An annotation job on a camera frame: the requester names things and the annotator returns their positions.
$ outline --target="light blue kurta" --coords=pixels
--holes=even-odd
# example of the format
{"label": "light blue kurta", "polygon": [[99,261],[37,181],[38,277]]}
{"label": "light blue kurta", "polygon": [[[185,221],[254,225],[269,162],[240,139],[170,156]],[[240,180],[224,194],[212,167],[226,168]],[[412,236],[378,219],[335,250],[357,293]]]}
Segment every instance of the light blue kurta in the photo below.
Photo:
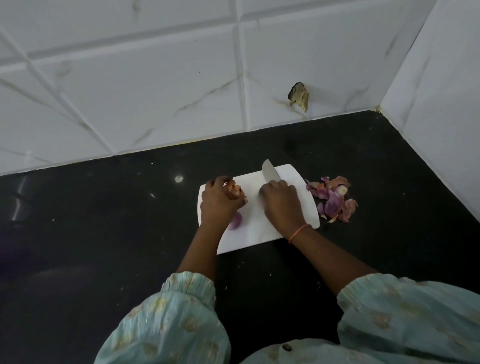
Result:
{"label": "light blue kurta", "polygon": [[[292,340],[243,363],[480,363],[480,296],[439,282],[370,274],[337,297],[341,345]],[[230,342],[207,277],[172,274],[120,322],[95,364],[228,363]]]}

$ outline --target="knife blade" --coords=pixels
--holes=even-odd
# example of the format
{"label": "knife blade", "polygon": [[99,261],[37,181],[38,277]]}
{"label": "knife blade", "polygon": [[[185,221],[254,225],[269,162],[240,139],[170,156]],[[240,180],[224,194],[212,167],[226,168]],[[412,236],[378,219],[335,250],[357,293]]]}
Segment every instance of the knife blade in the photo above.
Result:
{"label": "knife blade", "polygon": [[270,162],[268,159],[262,164],[262,174],[264,175],[267,182],[278,182],[279,180],[281,180],[272,162]]}

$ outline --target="sleeve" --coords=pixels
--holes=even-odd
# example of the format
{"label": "sleeve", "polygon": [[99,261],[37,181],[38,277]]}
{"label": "sleeve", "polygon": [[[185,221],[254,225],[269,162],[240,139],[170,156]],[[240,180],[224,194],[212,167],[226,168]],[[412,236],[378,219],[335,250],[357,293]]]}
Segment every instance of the sleeve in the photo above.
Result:
{"label": "sleeve", "polygon": [[227,363],[230,342],[214,304],[210,279],[191,272],[172,274],[159,293],[124,317],[95,364]]}
{"label": "sleeve", "polygon": [[386,363],[480,358],[480,296],[463,288],[376,273],[351,282],[337,301],[345,312],[338,336],[349,349]]}

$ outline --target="white cutting board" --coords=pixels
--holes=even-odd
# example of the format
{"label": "white cutting board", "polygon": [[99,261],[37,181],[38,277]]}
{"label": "white cutting board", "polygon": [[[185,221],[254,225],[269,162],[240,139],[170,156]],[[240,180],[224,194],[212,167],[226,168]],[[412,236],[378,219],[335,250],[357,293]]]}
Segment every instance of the white cutting board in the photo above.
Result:
{"label": "white cutting board", "polygon": [[[275,169],[281,179],[285,180],[289,185],[293,184],[297,188],[305,221],[312,225],[314,229],[320,227],[320,219],[313,196],[307,191],[306,183],[297,170],[291,164],[284,164],[283,166],[275,167]],[[269,242],[282,237],[265,216],[262,202],[258,195],[260,187],[268,182],[265,180],[262,171],[244,174],[233,179],[236,184],[242,187],[248,198],[248,203],[239,210],[243,216],[241,225],[236,230],[226,230],[224,232],[216,251],[217,254],[231,252],[232,250]],[[204,190],[205,185],[203,184],[198,192],[198,225],[202,223],[200,203],[202,203],[202,192]]]}

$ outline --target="person's left hand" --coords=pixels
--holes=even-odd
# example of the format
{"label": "person's left hand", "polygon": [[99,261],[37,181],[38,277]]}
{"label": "person's left hand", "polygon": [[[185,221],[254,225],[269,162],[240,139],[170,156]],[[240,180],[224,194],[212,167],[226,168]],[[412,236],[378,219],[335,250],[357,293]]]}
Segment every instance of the person's left hand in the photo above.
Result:
{"label": "person's left hand", "polygon": [[237,210],[247,203],[245,197],[237,200],[230,200],[227,197],[223,190],[223,184],[231,179],[231,177],[220,176],[215,181],[208,181],[205,184],[200,204],[202,225],[215,224],[226,229]]}

